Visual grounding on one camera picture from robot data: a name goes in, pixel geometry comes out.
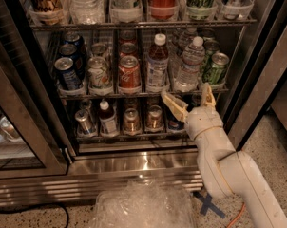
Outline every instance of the green can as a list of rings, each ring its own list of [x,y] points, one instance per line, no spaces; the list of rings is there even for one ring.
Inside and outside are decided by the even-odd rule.
[[[225,77],[229,61],[229,57],[221,52],[213,54],[210,68],[203,75],[204,81],[210,85],[221,84]]]

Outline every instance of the speckled floor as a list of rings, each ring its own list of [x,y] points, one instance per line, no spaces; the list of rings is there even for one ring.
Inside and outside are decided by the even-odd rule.
[[[243,150],[256,161],[287,216],[287,133],[271,111],[262,118]],[[193,204],[198,228],[225,228],[241,209],[242,199],[238,196],[210,199],[203,190],[195,194]],[[91,227],[93,208],[94,203],[90,202],[67,205],[68,228]],[[13,215],[0,214],[0,228],[63,228],[66,222],[67,214],[58,206]],[[246,209],[232,227],[254,227]]]

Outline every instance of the silver can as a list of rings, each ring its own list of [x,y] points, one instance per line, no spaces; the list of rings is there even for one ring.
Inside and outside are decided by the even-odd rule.
[[[87,77],[92,88],[112,87],[112,77],[104,57],[91,57],[87,61]]]
[[[75,120],[79,123],[79,126],[85,135],[93,133],[96,129],[92,120],[90,120],[88,111],[85,109],[76,112]]]

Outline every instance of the water bottle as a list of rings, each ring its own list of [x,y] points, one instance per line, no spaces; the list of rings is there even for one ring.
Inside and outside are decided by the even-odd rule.
[[[182,53],[182,63],[175,82],[176,90],[188,92],[196,89],[204,56],[203,39],[200,36],[196,36]]]
[[[156,34],[154,44],[147,55],[146,84],[150,87],[164,87],[169,62],[169,51],[166,46],[166,36]]]
[[[185,48],[192,43],[193,38],[198,36],[197,28],[189,27],[182,33],[178,41],[178,49],[176,54],[181,57]]]

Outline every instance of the orange wire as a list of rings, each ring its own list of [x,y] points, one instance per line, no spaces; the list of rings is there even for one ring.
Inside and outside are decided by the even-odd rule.
[[[239,214],[228,224],[227,228],[231,228],[238,221],[238,219],[241,217],[242,213],[244,213],[245,208],[246,208],[245,203],[243,203],[243,205],[241,206],[241,209],[239,211]]]

